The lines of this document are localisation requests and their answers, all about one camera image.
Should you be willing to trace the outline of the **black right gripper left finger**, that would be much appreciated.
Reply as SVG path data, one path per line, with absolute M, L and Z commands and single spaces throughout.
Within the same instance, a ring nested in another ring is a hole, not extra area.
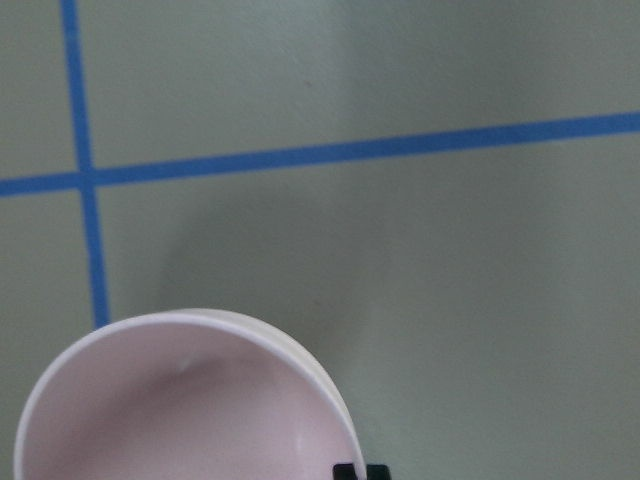
M 356 472 L 353 464 L 336 464 L 333 466 L 334 480 L 356 480 Z

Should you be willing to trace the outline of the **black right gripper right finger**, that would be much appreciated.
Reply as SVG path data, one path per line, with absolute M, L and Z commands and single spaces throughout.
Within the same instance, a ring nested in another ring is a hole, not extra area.
M 384 464 L 368 464 L 367 480 L 390 480 L 390 469 Z

